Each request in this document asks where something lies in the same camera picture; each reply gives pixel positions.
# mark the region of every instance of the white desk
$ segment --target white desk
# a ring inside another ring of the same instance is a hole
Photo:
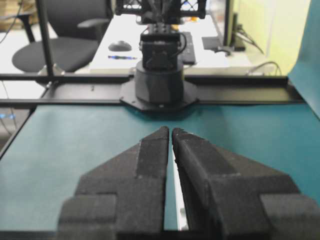
[[[89,66],[93,74],[128,74],[136,67],[142,58],[139,50],[140,34],[146,29],[145,25],[136,24],[136,16],[114,16],[104,38]],[[191,32],[197,64],[185,66],[186,75],[245,75],[247,71],[267,61],[266,57],[254,47],[248,47],[246,52],[233,52],[226,57],[224,52],[214,53],[205,50],[202,37],[217,36],[211,16],[197,22],[186,22],[179,26],[181,32]],[[131,51],[112,52],[108,46],[116,41],[126,41],[132,46]],[[130,56],[137,60],[108,59],[108,56]],[[261,71],[268,73],[272,67],[262,68]]]

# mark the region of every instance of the chair armrest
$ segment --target chair armrest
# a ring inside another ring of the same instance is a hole
[[[32,33],[32,30],[31,30],[31,26],[30,26],[30,23],[29,23],[29,17],[31,15],[33,15],[35,12],[36,11],[25,11],[25,12],[19,13],[18,15],[10,14],[10,15],[6,15],[6,16],[0,16],[0,21],[13,19],[15,17],[20,19],[21,22],[23,23],[23,26],[24,26],[24,29],[25,29],[25,33],[26,33],[26,35],[28,37],[28,40],[29,40],[30,43],[32,43],[32,42],[35,41],[35,37],[34,37],[34,35]]]
[[[110,19],[108,18],[94,18],[85,20],[80,22],[77,27],[79,29],[91,29],[94,28],[95,31],[95,38],[100,43],[104,34],[109,26]]]

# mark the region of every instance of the computer mouse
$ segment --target computer mouse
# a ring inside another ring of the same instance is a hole
[[[129,43],[125,41],[116,41],[109,45],[109,50],[113,52],[128,52],[132,50],[132,47]]]

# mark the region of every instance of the desk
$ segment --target desk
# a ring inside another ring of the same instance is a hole
[[[160,126],[183,128],[284,171],[320,203],[320,121],[306,104],[193,105],[175,114],[39,106],[0,161],[0,233],[55,231],[62,202],[74,194],[79,177]],[[169,151],[164,226],[176,229]]]
[[[89,66],[90,72],[93,74],[128,74],[142,58],[139,42],[140,34],[145,29],[145,25],[136,24],[134,15],[114,16]],[[250,46],[246,52],[233,52],[229,57],[226,57],[223,52],[214,53],[211,50],[205,50],[202,37],[218,35],[210,15],[197,22],[186,22],[180,25],[179,29],[181,32],[191,32],[197,61],[196,65],[185,67],[186,75],[245,75],[250,68],[267,61],[263,54]],[[120,40],[128,42],[132,46],[132,51],[112,52],[108,49],[111,43]],[[112,55],[132,56],[138,59],[108,59],[108,56]],[[274,68],[270,66],[262,68],[265,73],[273,70]]]

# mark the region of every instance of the pen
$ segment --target pen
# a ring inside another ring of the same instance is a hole
[[[109,59],[123,59],[123,60],[135,60],[137,59],[136,57],[134,56],[108,56]]]

